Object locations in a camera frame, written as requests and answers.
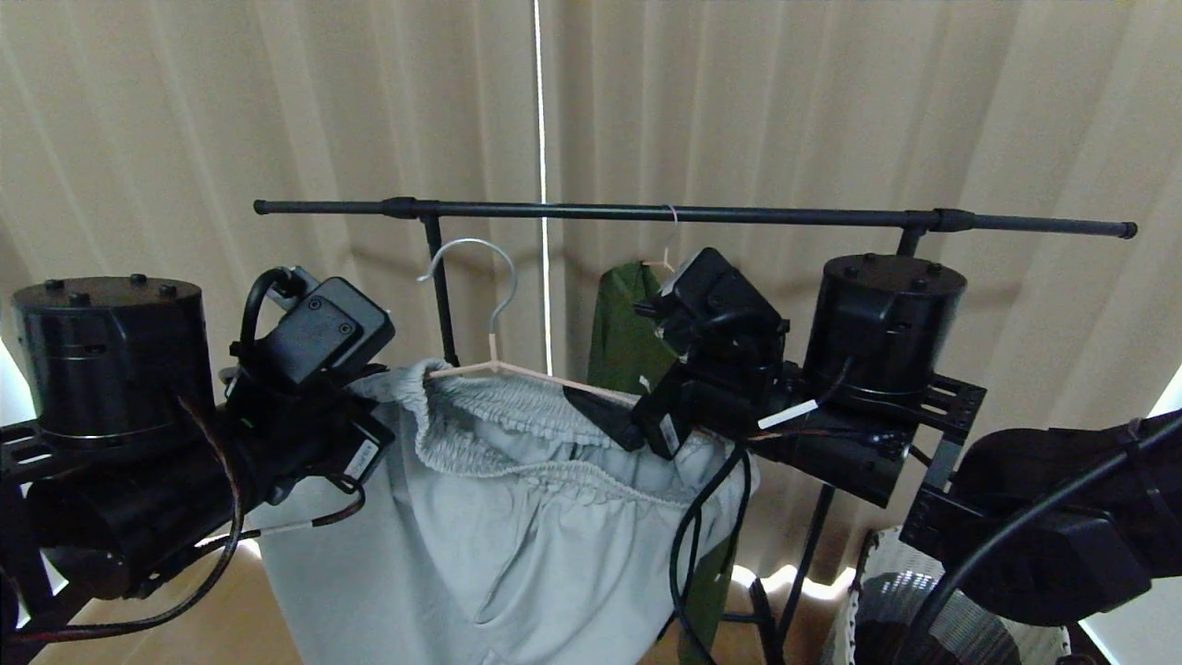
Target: hanger hook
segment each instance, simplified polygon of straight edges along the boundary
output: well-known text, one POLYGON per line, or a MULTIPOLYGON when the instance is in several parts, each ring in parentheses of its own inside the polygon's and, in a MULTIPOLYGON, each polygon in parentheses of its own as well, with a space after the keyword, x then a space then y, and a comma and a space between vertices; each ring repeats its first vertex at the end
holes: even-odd
POLYGON ((501 312, 505 311, 505 307, 509 306, 509 302, 513 301, 513 295, 517 295, 517 266, 513 265, 513 259, 511 259, 509 255, 505 253, 505 249, 498 247, 496 245, 493 245, 488 240, 482 240, 480 237, 456 237, 455 240, 452 240, 446 245, 443 245, 442 247, 440 247, 440 250, 435 252, 435 255, 431 256, 430 265, 427 266, 427 272, 420 274, 416 278, 416 281, 427 281, 428 279, 434 276, 435 267, 440 263, 440 260, 443 259, 443 254, 446 254, 447 250, 450 249, 452 247, 461 245, 463 242, 475 242, 478 245, 483 245, 493 249, 498 254, 500 254, 501 257, 505 259, 505 262, 509 265, 509 294, 506 295, 505 299, 496 305, 496 308, 493 309, 493 314, 488 317, 488 334, 495 335, 496 318, 501 315, 501 312))
POLYGON ((664 254, 662 255, 661 260, 665 265, 669 265, 669 246, 673 245, 674 237, 677 236, 677 224, 681 223, 681 220, 677 219, 677 208, 673 207, 669 203, 665 203, 665 207, 669 208, 670 211, 673 211, 673 228, 669 229, 669 236, 665 237, 664 254))

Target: laundry basket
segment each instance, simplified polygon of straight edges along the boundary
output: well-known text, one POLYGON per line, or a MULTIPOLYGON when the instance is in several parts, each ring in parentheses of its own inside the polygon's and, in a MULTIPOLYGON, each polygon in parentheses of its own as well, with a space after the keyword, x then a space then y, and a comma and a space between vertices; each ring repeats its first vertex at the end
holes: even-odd
MULTIPOLYGON (((939 561, 900 542, 898 534, 896 527, 866 536, 857 582, 833 621, 821 665, 889 665, 943 575, 939 561)), ((956 592, 921 653, 924 665, 1054 665, 1070 643, 1065 628, 1002 619, 956 592)))

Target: green garment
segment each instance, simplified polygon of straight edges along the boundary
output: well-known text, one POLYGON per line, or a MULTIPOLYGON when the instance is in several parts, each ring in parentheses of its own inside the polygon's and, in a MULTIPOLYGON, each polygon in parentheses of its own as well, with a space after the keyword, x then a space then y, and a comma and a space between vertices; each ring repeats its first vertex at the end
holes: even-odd
MULTIPOLYGON (((677 354, 656 337, 654 319, 632 309, 634 302, 654 298, 660 291, 652 269, 639 261, 613 267, 599 278, 587 384, 641 396, 647 392, 641 377, 656 389, 676 363, 677 354)), ((690 625, 707 646, 714 643, 730 586, 733 561, 726 560, 728 545, 729 540, 701 559, 686 606, 690 625)), ((682 665, 702 663, 686 638, 677 652, 682 665)))

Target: white basket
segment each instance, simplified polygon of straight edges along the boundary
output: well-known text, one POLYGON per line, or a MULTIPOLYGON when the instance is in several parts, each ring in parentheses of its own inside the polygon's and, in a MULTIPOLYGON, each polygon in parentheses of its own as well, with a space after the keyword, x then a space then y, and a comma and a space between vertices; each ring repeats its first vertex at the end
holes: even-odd
MULTIPOLYGON (((864 653, 855 660, 856 630, 864 621, 909 624, 923 599, 944 574, 935 559, 900 542, 900 528, 868 535, 866 554, 857 582, 842 604, 821 665, 876 665, 892 654, 864 653)), ((1065 628, 1027 626, 992 614, 961 592, 940 613, 930 635, 955 660, 934 665, 1054 665, 1071 651, 1065 628)))

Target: beige curtain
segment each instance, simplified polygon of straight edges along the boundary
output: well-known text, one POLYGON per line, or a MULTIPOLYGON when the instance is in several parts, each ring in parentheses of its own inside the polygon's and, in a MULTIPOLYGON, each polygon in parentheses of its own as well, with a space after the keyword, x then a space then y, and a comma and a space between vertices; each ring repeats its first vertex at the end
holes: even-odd
MULTIPOLYGON (((431 287, 414 280, 429 257, 418 222, 259 217, 252 201, 537 200, 534 80, 522 2, 4 2, 5 306, 51 275, 186 279, 204 288, 225 367, 251 281, 298 263, 391 309, 384 361, 441 356, 431 287)), ((538 221, 448 220, 443 233, 492 237, 517 259, 505 353, 544 367, 538 221)), ((487 249, 453 255, 459 352, 483 358, 505 280, 488 279, 487 249)))
MULTIPOLYGON (((933 208, 1141 223, 1136 240, 970 230, 920 255, 969 280, 940 370, 991 389, 975 435, 1148 412, 1182 363, 1182 5, 541 5, 551 197, 933 208)), ((552 221, 559 372, 586 366, 598 275, 668 223, 552 221)), ((682 224, 790 317, 801 360, 826 259, 898 232, 682 224)), ((762 465, 740 562, 799 556, 818 483, 762 465)), ((814 579, 897 523, 839 495, 814 579)))

